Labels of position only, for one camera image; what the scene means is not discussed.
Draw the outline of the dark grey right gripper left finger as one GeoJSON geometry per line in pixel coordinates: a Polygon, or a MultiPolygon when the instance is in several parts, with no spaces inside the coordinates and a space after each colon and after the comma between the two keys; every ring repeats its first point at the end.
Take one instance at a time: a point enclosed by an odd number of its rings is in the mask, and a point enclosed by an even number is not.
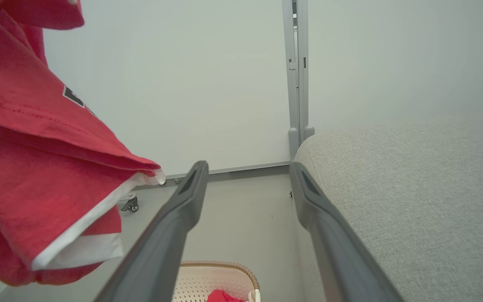
{"type": "Polygon", "coordinates": [[[201,216],[208,163],[196,162],[159,209],[109,281],[97,302],[170,302],[188,232],[201,216]]]}

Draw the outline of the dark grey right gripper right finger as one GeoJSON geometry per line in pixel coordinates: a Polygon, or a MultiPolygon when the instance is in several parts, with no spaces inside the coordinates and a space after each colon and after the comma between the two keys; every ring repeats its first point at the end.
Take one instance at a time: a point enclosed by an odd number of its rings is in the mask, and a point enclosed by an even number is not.
{"type": "Polygon", "coordinates": [[[300,162],[290,164],[307,302],[401,302],[382,268],[300,162]]]}

